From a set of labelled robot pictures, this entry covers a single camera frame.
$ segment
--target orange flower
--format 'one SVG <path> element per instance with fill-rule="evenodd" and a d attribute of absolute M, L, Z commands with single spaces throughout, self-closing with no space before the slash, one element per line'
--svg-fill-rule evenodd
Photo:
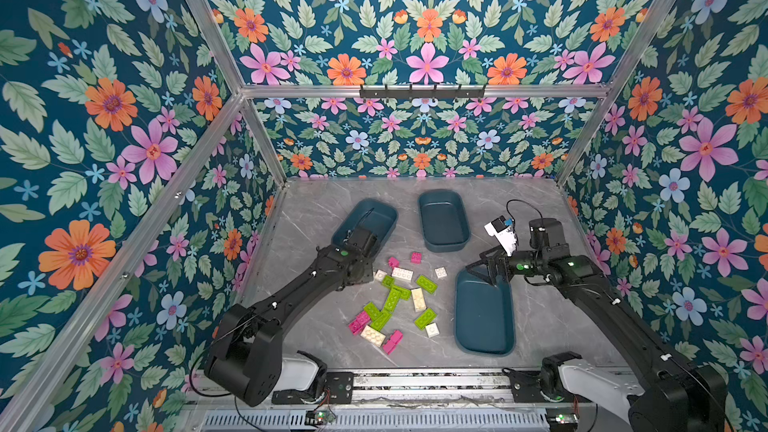
<path fill-rule="evenodd" d="M 627 17 L 624 15 L 624 8 L 611 7 L 605 11 L 605 14 L 598 15 L 589 31 L 592 33 L 592 40 L 605 42 L 612 36 L 619 33 L 619 27 L 624 24 Z"/>
<path fill-rule="evenodd" d="M 435 37 L 440 36 L 442 19 L 435 9 L 427 9 L 416 21 L 416 26 L 418 27 L 418 36 L 423 38 L 425 42 L 432 42 Z"/>
<path fill-rule="evenodd" d="M 725 115 L 733 117 L 737 124 L 754 124 L 760 121 L 761 113 L 768 113 L 768 79 L 757 77 L 757 81 L 745 80 L 739 84 L 739 89 L 730 93 L 725 108 Z"/>
<path fill-rule="evenodd" d="M 350 58 L 345 53 L 339 54 L 338 59 L 334 57 L 328 62 L 328 78 L 333 79 L 334 86 L 361 86 L 366 70 L 360 65 L 362 63 L 357 57 Z"/>
<path fill-rule="evenodd" d="M 158 392 L 158 395 L 154 396 L 154 400 L 152 400 L 152 406 L 154 408 L 159 408 L 165 403 L 165 398 L 168 395 L 168 389 L 162 389 L 160 392 Z"/>
<path fill-rule="evenodd" d="M 608 238 L 605 239 L 605 245 L 612 253 L 619 255 L 627 248 L 627 238 L 624 232 L 613 227 L 608 231 Z"/>
<path fill-rule="evenodd" d="M 56 44 L 56 45 L 58 46 L 58 49 L 59 49 L 59 50 L 60 50 L 60 51 L 61 51 L 61 52 L 62 52 L 64 55 L 66 55 L 66 56 L 67 56 L 67 57 L 69 57 L 70 59 L 71 59 L 72 57 L 74 57 L 74 56 L 72 55 L 72 49 L 70 49 L 70 48 L 69 48 L 69 46 L 68 46 L 67 44 L 65 44 L 65 43 L 63 43 L 63 42 L 59 42 L 59 43 L 58 43 L 58 44 Z"/>
<path fill-rule="evenodd" d="M 531 160 L 531 164 L 533 165 L 533 168 L 546 168 L 550 167 L 552 165 L 552 161 L 554 160 L 554 157 L 550 153 L 543 153 L 541 155 L 538 155 Z"/>
<path fill-rule="evenodd" d="M 266 41 L 266 36 L 270 34 L 270 30 L 264 25 L 264 18 L 261 14 L 254 15 L 252 9 L 245 8 L 245 10 L 237 9 L 235 15 L 235 25 L 240 28 L 238 32 L 243 37 L 248 37 L 248 40 L 255 43 Z"/>
<path fill-rule="evenodd" d="M 290 160 L 291 165 L 299 170 L 309 170 L 312 168 L 312 160 L 310 160 L 309 157 L 304 156 L 304 154 L 293 154 L 293 157 L 291 157 Z"/>
<path fill-rule="evenodd" d="M 578 202 L 576 202 L 576 199 L 568 196 L 568 204 L 571 206 L 571 209 L 574 211 L 574 214 L 578 216 Z"/>
<path fill-rule="evenodd" d="M 69 223 L 69 234 L 57 228 L 45 238 L 45 245 L 53 249 L 38 256 L 40 272 L 52 272 L 48 283 L 58 289 L 65 289 L 74 280 L 74 290 L 82 290 L 94 284 L 94 275 L 101 273 L 109 265 L 105 257 L 114 255 L 114 240 L 109 237 L 109 230 L 101 224 L 91 229 L 87 220 L 73 220 Z"/>
<path fill-rule="evenodd" d="M 507 54 L 506 60 L 504 57 L 497 58 L 493 67 L 488 69 L 488 78 L 492 86 L 509 86 L 517 85 L 520 83 L 520 79 L 525 77 L 528 73 L 528 69 L 523 69 L 528 62 L 524 58 L 518 59 L 518 54 Z"/>
<path fill-rule="evenodd" d="M 395 14 L 395 22 L 398 24 L 405 24 L 408 22 L 408 13 L 404 10 L 400 10 L 397 14 Z"/>
<path fill-rule="evenodd" d="M 466 12 L 464 12 L 463 10 L 456 9 L 453 11 L 453 15 L 451 15 L 451 19 L 453 20 L 454 24 L 464 24 L 467 21 Z"/>
<path fill-rule="evenodd" d="M 632 89 L 632 97 L 629 99 L 629 115 L 639 121 L 646 120 L 648 116 L 656 113 L 659 106 L 656 103 L 661 100 L 661 82 L 654 77 L 646 77 Z"/>
<path fill-rule="evenodd" d="M 768 224 L 763 226 L 763 232 L 768 234 Z M 755 236 L 755 250 L 758 252 L 768 252 L 768 236 Z M 763 264 L 765 270 L 768 270 L 768 253 L 760 256 L 760 263 Z"/>
<path fill-rule="evenodd" d="M 236 228 L 230 230 L 224 241 L 224 256 L 229 260 L 235 260 L 240 254 L 240 246 L 243 245 L 243 235 Z"/>
<path fill-rule="evenodd" d="M 275 205 L 275 197 L 274 196 L 270 196 L 266 200 L 266 207 L 264 208 L 264 215 L 265 216 L 267 216 L 267 217 L 270 216 L 270 212 L 272 212 L 272 206 L 274 206 L 274 205 Z"/>
<path fill-rule="evenodd" d="M 129 126 L 134 120 L 131 117 L 138 115 L 138 109 L 134 103 L 134 93 L 125 90 L 125 84 L 115 79 L 102 77 L 98 80 L 99 87 L 89 87 L 85 91 L 88 101 L 85 103 L 85 109 L 92 116 L 96 116 L 94 121 L 101 127 L 109 127 L 116 132 L 120 132 L 124 126 Z"/>
<path fill-rule="evenodd" d="M 429 161 L 432 159 L 429 158 L 427 154 L 418 154 L 416 158 L 413 159 L 413 165 L 420 168 L 421 170 L 424 170 L 425 168 L 429 167 Z"/>
<path fill-rule="evenodd" d="M 194 80 L 194 86 L 192 98 L 197 100 L 197 111 L 205 116 L 206 120 L 213 120 L 219 115 L 219 109 L 221 109 L 219 87 L 212 83 L 208 76 L 197 77 Z"/>

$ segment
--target cream lego brick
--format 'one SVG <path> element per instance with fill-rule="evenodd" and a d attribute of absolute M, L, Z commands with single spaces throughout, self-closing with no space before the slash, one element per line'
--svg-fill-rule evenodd
<path fill-rule="evenodd" d="M 427 337 L 435 337 L 436 335 L 440 335 L 440 331 L 437 330 L 437 324 L 435 322 L 427 325 L 424 330 L 427 331 Z"/>
<path fill-rule="evenodd" d="M 370 328 L 369 325 L 367 325 L 362 330 L 362 333 L 360 333 L 360 337 L 364 338 L 365 340 L 369 341 L 371 344 L 374 344 L 377 347 L 381 347 L 382 343 L 384 342 L 384 339 L 386 338 L 384 334 L 382 334 L 381 332 L 375 329 Z"/>
<path fill-rule="evenodd" d="M 392 269 L 392 276 L 402 281 L 410 282 L 413 278 L 413 271 L 405 270 L 404 268 L 395 267 Z"/>
<path fill-rule="evenodd" d="M 411 289 L 411 297 L 413 297 L 413 308 L 416 312 L 427 310 L 427 304 L 424 302 L 424 291 L 420 287 Z"/>

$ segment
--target metal beam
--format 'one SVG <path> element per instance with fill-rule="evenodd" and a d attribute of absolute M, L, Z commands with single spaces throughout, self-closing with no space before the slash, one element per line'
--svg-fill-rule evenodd
<path fill-rule="evenodd" d="M 203 35 L 208 48 L 214 54 L 214 60 L 219 66 L 227 86 L 232 95 L 237 94 L 240 88 L 245 85 L 243 75 L 237 68 L 237 62 L 230 52 L 229 46 L 221 34 L 219 25 L 214 20 L 214 13 L 208 5 L 208 0 L 186 0 L 190 8 L 192 17 L 194 17 L 200 33 Z"/>
<path fill-rule="evenodd" d="M 648 15 L 638 28 L 638 32 L 634 35 L 627 50 L 621 56 L 619 64 L 616 66 L 614 73 L 610 76 L 608 82 L 608 94 L 603 98 L 590 114 L 589 119 L 581 129 L 579 137 L 574 142 L 573 147 L 568 152 L 568 158 L 563 164 L 563 168 L 560 169 L 558 174 L 558 185 L 565 186 L 566 181 L 573 172 L 576 164 L 581 160 L 581 156 L 587 150 L 592 137 L 600 129 L 600 125 L 603 123 L 605 114 L 608 113 L 613 104 L 616 103 L 616 99 L 619 97 L 619 93 L 624 88 L 624 84 L 627 83 L 635 67 L 638 66 L 640 58 L 645 53 L 645 50 L 650 45 L 650 42 L 656 36 L 656 33 L 661 27 L 661 23 L 667 17 L 667 14 L 672 9 L 672 5 L 677 0 L 654 0 L 650 3 L 648 8 Z"/>
<path fill-rule="evenodd" d="M 162 233 L 179 205 L 179 197 L 192 186 L 224 131 L 229 129 L 242 101 L 242 96 L 232 97 L 208 125 L 174 176 L 165 184 L 158 199 L 58 332 L 33 375 L 5 407 L 0 415 L 0 430 L 26 432 L 32 429 L 35 419 L 80 360 L 82 350 L 93 339 L 96 328 L 109 314 L 128 280 L 149 253 L 152 243 Z"/>
<path fill-rule="evenodd" d="M 286 173 L 280 164 L 280 160 L 277 159 L 277 150 L 275 150 L 270 136 L 266 133 L 266 126 L 259 118 L 259 113 L 256 111 L 253 100 L 246 100 L 242 113 L 245 123 L 248 124 L 250 130 L 254 133 L 256 148 L 261 151 L 261 156 L 264 158 L 264 162 L 266 162 L 266 168 L 270 170 L 270 174 L 274 177 L 278 187 L 283 188 L 286 183 Z"/>
<path fill-rule="evenodd" d="M 555 85 L 517 85 L 517 86 L 443 86 L 417 85 L 407 86 L 255 86 L 246 85 L 242 89 L 248 99 L 267 97 L 365 97 L 391 99 L 460 99 L 480 97 L 591 97 L 604 98 L 608 95 L 605 84 L 555 84 Z"/>

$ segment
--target green lego brick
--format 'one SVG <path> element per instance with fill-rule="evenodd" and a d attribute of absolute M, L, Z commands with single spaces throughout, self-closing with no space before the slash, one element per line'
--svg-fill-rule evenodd
<path fill-rule="evenodd" d="M 401 300 L 404 300 L 404 301 L 411 300 L 411 291 L 409 291 L 407 288 L 400 287 L 399 285 L 393 285 L 392 290 L 400 292 Z"/>
<path fill-rule="evenodd" d="M 379 311 L 378 307 L 373 302 L 368 302 L 365 307 L 362 308 L 362 310 L 366 311 L 368 314 L 368 317 L 371 318 L 372 321 L 375 321 L 379 315 L 381 315 L 381 312 Z"/>
<path fill-rule="evenodd" d="M 424 327 L 431 324 L 436 317 L 437 317 L 437 314 L 435 313 L 435 311 L 428 308 L 427 310 L 422 312 L 422 314 L 418 316 L 418 319 L 413 321 L 413 323 L 416 324 L 416 326 L 421 330 L 424 330 Z"/>
<path fill-rule="evenodd" d="M 392 287 L 384 303 L 384 310 L 389 313 L 394 312 L 398 302 L 400 302 L 400 291 Z"/>
<path fill-rule="evenodd" d="M 386 323 L 389 322 L 390 318 L 392 318 L 392 313 L 388 311 L 381 311 L 381 313 L 379 314 L 379 317 L 377 317 L 375 321 L 370 323 L 370 327 L 373 330 L 380 332 L 384 328 Z"/>
<path fill-rule="evenodd" d="M 429 280 L 427 277 L 424 277 L 423 275 L 418 276 L 416 283 L 419 287 L 423 288 L 430 294 L 434 294 L 437 290 L 437 284 Z"/>

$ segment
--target lego brick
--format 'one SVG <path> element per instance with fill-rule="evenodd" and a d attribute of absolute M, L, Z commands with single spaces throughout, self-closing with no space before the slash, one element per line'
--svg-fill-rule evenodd
<path fill-rule="evenodd" d="M 402 332 L 401 331 L 395 331 L 392 335 L 389 336 L 389 340 L 382 346 L 382 349 L 386 352 L 387 355 L 390 355 L 393 350 L 395 350 L 395 347 L 400 343 L 402 340 Z"/>
<path fill-rule="evenodd" d="M 436 335 L 440 335 L 440 331 L 437 329 L 437 324 L 435 322 L 427 325 L 424 330 L 427 332 L 427 337 L 435 337 Z"/>
<path fill-rule="evenodd" d="M 358 335 L 370 321 L 371 318 L 367 312 L 360 312 L 357 317 L 355 317 L 355 320 L 350 322 L 350 332 L 352 332 L 352 335 Z"/>
<path fill-rule="evenodd" d="M 394 312 L 398 302 L 400 302 L 400 291 L 392 286 L 389 295 L 387 295 L 386 302 L 384 302 L 384 310 L 389 313 Z"/>
<path fill-rule="evenodd" d="M 427 309 L 427 304 L 424 302 L 424 291 L 420 288 L 411 289 L 411 296 L 413 297 L 413 308 L 416 312 L 424 312 Z"/>
<path fill-rule="evenodd" d="M 400 300 L 407 301 L 411 298 L 411 291 L 409 291 L 407 288 L 400 287 L 399 285 L 393 285 L 392 290 L 397 290 L 400 292 Z"/>
<path fill-rule="evenodd" d="M 424 277 L 423 275 L 418 276 L 416 284 L 430 294 L 434 294 L 437 290 L 437 284 L 429 280 L 427 277 Z"/>
<path fill-rule="evenodd" d="M 379 317 L 373 319 L 370 327 L 375 331 L 380 331 L 384 328 L 389 319 L 392 318 L 392 313 L 389 311 L 382 311 Z"/>
<path fill-rule="evenodd" d="M 411 279 L 413 278 L 413 271 L 409 271 L 407 269 L 400 268 L 400 267 L 395 267 L 394 269 L 392 269 L 392 276 L 402 281 L 410 282 Z"/>
<path fill-rule="evenodd" d="M 362 330 L 360 337 L 364 338 L 365 340 L 369 341 L 371 344 L 374 344 L 377 347 L 381 347 L 382 342 L 384 341 L 385 335 L 377 330 L 374 330 L 369 325 L 367 325 Z"/>
<path fill-rule="evenodd" d="M 376 307 L 376 305 L 373 302 L 368 302 L 365 307 L 362 308 L 363 311 L 365 311 L 368 314 L 368 317 L 371 318 L 372 321 L 375 321 L 379 315 L 381 315 L 381 311 Z"/>
<path fill-rule="evenodd" d="M 428 308 L 424 312 L 422 312 L 421 315 L 418 316 L 418 319 L 413 321 L 414 324 L 421 330 L 424 330 L 424 327 L 426 327 L 428 324 L 430 324 L 432 321 L 435 320 L 437 317 L 437 314 L 435 311 Z"/>

